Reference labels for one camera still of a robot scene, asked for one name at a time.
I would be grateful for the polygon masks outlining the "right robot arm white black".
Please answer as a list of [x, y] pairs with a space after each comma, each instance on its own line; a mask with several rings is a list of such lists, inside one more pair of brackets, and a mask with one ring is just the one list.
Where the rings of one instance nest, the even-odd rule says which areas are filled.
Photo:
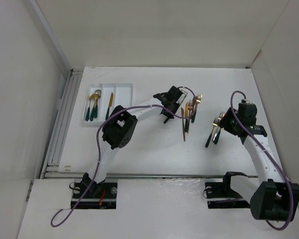
[[250, 205], [256, 220], [291, 222], [299, 202], [299, 185], [289, 181], [272, 155], [268, 135], [256, 124], [257, 107], [242, 100], [238, 109], [229, 108], [219, 126], [240, 138], [258, 175], [255, 186], [244, 173], [228, 172], [221, 183], [226, 196], [238, 193]]

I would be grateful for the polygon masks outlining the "silver spoon thin handle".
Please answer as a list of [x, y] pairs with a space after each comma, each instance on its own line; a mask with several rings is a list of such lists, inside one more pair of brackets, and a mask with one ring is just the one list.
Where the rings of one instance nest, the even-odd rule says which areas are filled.
[[98, 94], [99, 96], [102, 95], [102, 91], [101, 91], [101, 90], [96, 90], [94, 93], [95, 93], [95, 94]]

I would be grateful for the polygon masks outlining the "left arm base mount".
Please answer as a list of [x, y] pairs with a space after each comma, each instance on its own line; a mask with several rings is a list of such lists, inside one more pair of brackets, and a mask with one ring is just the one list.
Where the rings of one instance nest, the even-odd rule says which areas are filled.
[[86, 190], [86, 186], [90, 183], [90, 179], [86, 177], [87, 182], [83, 179], [74, 181], [69, 184], [72, 190], [70, 207], [75, 209], [96, 209], [96, 210], [111, 210], [116, 209], [118, 181], [105, 180], [100, 184], [93, 182], [84, 197], [80, 199]]

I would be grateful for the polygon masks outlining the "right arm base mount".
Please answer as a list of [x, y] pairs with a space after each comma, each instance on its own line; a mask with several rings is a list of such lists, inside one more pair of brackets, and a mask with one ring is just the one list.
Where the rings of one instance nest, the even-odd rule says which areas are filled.
[[248, 176], [242, 172], [227, 172], [222, 181], [205, 182], [203, 197], [207, 200], [208, 209], [249, 209], [250, 204], [231, 188], [234, 176]]

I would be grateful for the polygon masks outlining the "gold spoon green handle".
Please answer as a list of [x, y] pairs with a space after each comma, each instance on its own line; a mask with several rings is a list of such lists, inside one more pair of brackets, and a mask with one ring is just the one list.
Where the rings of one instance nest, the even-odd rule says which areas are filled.
[[99, 95], [94, 93], [94, 98], [95, 98], [95, 103], [93, 104], [92, 107], [92, 111], [91, 111], [92, 115], [90, 121], [93, 121], [93, 119], [97, 117], [97, 103], [98, 103]]
[[94, 106], [92, 109], [91, 117], [96, 119], [98, 116], [98, 99], [101, 97], [102, 91], [101, 90], [96, 90], [94, 93]]
[[86, 113], [86, 117], [85, 117], [85, 120], [86, 121], [89, 121], [90, 118], [91, 118], [91, 103], [95, 103], [95, 98], [94, 98], [94, 94], [92, 94], [90, 97], [89, 97], [89, 104], [88, 104], [88, 109], [87, 109], [87, 113]]

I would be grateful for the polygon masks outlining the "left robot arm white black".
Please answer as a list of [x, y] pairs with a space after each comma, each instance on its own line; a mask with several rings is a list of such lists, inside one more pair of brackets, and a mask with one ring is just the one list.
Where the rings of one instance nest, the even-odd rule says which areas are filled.
[[165, 116], [165, 121], [181, 118], [176, 112], [186, 97], [187, 91], [172, 86], [168, 92], [155, 94], [139, 106], [116, 106], [97, 130], [97, 161], [82, 177], [85, 193], [92, 198], [100, 195], [117, 152], [131, 141], [137, 123], [158, 115]]

